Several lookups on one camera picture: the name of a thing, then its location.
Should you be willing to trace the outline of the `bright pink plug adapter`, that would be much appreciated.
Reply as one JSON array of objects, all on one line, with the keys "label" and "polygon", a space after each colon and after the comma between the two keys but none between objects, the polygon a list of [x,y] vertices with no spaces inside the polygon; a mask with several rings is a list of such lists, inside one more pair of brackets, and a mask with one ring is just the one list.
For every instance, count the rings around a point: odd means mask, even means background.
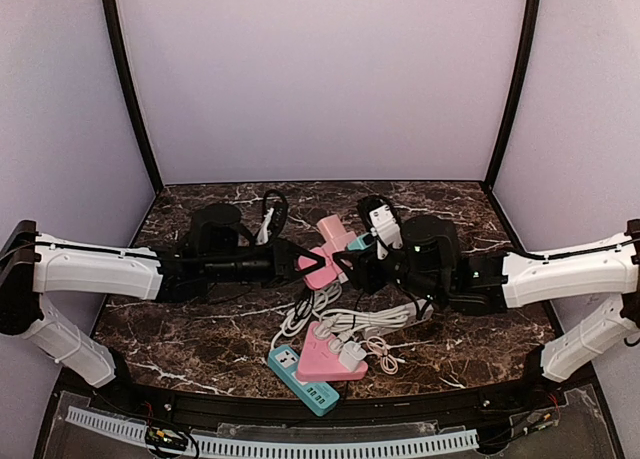
[{"label": "bright pink plug adapter", "polygon": [[325,265],[304,276],[306,286],[311,290],[320,290],[330,285],[338,279],[338,273],[334,268],[334,263],[323,247],[315,247],[310,250],[325,260]]}]

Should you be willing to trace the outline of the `light pink charger block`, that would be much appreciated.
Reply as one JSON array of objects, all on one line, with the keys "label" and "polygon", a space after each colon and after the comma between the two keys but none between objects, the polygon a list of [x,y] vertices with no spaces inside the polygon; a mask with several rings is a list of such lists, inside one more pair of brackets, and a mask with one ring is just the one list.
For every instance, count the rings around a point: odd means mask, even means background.
[{"label": "light pink charger block", "polygon": [[317,227],[326,241],[342,239],[350,234],[336,214],[320,219]]}]

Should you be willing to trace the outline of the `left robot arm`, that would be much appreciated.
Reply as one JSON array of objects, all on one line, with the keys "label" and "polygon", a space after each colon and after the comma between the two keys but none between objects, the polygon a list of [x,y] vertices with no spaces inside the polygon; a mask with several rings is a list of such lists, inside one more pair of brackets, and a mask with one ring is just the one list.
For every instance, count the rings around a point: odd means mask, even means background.
[{"label": "left robot arm", "polygon": [[120,295],[186,302],[211,285],[286,285],[325,266],[325,259],[280,233],[288,208],[263,210],[252,233],[234,205],[196,211],[186,235],[169,249],[115,248],[61,240],[21,221],[1,250],[1,332],[33,342],[55,363],[100,389],[126,378],[119,354],[91,339],[46,299],[48,292]]}]

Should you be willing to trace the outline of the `teal charger plug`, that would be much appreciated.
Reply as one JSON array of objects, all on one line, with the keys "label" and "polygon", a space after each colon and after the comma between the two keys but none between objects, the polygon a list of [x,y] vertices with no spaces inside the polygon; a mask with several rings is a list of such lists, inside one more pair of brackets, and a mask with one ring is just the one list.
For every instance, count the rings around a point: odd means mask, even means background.
[{"label": "teal charger plug", "polygon": [[365,233],[357,236],[352,242],[347,245],[348,251],[362,251],[366,250],[374,245],[376,239],[371,233]]}]

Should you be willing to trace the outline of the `pink cube socket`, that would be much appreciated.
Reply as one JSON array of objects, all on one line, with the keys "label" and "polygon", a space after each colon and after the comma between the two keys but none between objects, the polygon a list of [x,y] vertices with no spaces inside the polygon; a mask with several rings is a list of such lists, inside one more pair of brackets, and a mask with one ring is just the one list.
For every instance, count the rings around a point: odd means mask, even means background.
[{"label": "pink cube socket", "polygon": [[347,248],[347,245],[356,238],[356,234],[350,231],[350,234],[342,239],[326,241],[322,246],[327,254],[332,255],[334,252],[343,251]]}]

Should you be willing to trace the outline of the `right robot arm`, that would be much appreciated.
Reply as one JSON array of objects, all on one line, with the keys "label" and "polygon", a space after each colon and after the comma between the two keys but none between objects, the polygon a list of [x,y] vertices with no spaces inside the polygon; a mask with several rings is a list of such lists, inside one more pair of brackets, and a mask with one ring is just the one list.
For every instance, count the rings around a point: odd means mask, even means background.
[{"label": "right robot arm", "polygon": [[333,260],[355,288],[373,294],[392,284],[413,300],[484,316],[588,294],[606,300],[559,338],[527,357],[526,374],[561,383],[639,331],[639,222],[567,250],[518,250],[462,256],[453,222],[421,215],[373,225],[373,243]]}]

